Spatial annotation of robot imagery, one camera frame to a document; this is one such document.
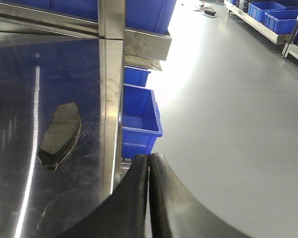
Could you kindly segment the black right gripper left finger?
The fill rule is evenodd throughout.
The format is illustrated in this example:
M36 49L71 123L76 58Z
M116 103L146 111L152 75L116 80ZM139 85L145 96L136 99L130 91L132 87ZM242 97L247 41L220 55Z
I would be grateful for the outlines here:
M137 155L113 193L59 238L144 238L148 155Z

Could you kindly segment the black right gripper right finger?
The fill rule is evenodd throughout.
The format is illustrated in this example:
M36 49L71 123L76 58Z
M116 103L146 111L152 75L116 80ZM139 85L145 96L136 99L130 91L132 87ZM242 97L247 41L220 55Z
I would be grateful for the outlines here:
M149 207L154 238L241 238L183 185L163 154L149 157Z

